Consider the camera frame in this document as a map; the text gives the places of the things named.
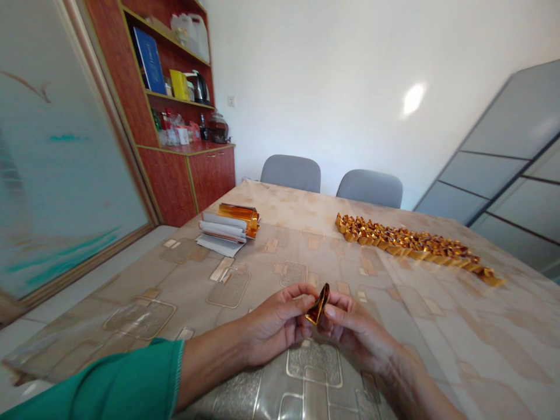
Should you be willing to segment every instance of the plastic jug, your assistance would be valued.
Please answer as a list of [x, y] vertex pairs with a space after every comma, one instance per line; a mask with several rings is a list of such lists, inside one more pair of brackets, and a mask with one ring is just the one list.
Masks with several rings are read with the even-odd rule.
[[173, 15], [171, 17], [171, 29], [175, 32], [175, 36], [183, 47], [194, 54], [200, 55], [197, 28], [189, 15], [185, 13], [181, 13], [179, 16]]
[[198, 55], [206, 62], [210, 62], [210, 48], [208, 47], [208, 31], [200, 15], [189, 13], [188, 17], [197, 33]]

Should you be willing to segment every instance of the floor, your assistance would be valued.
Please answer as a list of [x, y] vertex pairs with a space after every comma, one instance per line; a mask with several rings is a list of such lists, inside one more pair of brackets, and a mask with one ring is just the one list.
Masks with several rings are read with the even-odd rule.
[[[176, 230], [176, 227], [171, 226], [157, 227], [77, 282], [4, 328], [0, 331], [0, 359], [3, 359], [4, 356], [26, 342], [48, 323], [54, 321], [87, 295], [104, 285], [109, 279], [161, 243]], [[40, 380], [26, 383], [17, 388], [13, 387], [9, 371], [1, 367], [0, 413], [38, 395], [50, 387], [51, 384]]]

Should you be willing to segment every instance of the table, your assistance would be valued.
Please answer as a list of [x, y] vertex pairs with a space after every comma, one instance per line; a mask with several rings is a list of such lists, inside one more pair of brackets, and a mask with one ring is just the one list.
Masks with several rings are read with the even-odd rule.
[[[257, 238], [226, 284], [222, 255], [198, 247], [195, 218], [49, 324], [5, 362], [53, 382], [155, 337], [188, 340], [239, 318], [297, 281], [350, 293], [469, 418], [552, 418], [560, 412], [560, 288], [453, 220], [243, 181], [220, 202], [256, 207]], [[347, 243], [337, 213], [459, 239], [507, 279], [492, 288], [456, 267]], [[313, 335], [261, 369], [243, 372], [184, 414], [217, 418], [394, 418], [336, 345]]]

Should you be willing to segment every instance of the gold foil paper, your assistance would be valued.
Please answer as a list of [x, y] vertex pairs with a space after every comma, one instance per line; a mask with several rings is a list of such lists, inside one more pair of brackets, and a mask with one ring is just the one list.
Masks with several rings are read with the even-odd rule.
[[218, 216], [229, 217], [247, 222], [246, 235], [248, 237], [252, 237], [253, 239], [257, 237], [257, 231], [261, 227], [258, 224], [258, 213], [255, 207], [221, 203], [218, 209]]
[[325, 305], [328, 302], [329, 292], [329, 285], [328, 283], [325, 283], [325, 285], [323, 286], [323, 290], [321, 290], [321, 293], [319, 294], [319, 297], [305, 314], [305, 318], [310, 320], [313, 325], [317, 325], [319, 323], [319, 320], [321, 319], [321, 315], [323, 314]]
[[506, 281], [494, 276], [492, 268], [480, 264], [480, 257], [473, 255], [458, 240], [432, 236], [428, 232], [411, 232], [406, 228], [383, 226], [367, 222], [363, 217], [337, 214], [335, 225], [348, 242], [358, 242], [361, 246], [376, 246], [392, 256], [409, 256], [415, 260], [433, 262], [439, 265], [455, 266], [477, 274], [485, 283], [498, 287]]

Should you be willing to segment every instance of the stack of paper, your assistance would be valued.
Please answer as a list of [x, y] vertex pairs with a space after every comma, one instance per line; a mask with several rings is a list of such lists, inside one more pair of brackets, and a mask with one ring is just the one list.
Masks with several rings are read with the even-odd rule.
[[226, 257], [233, 258], [247, 242], [247, 223], [243, 220], [204, 212], [198, 227], [203, 234], [197, 238], [197, 244]]

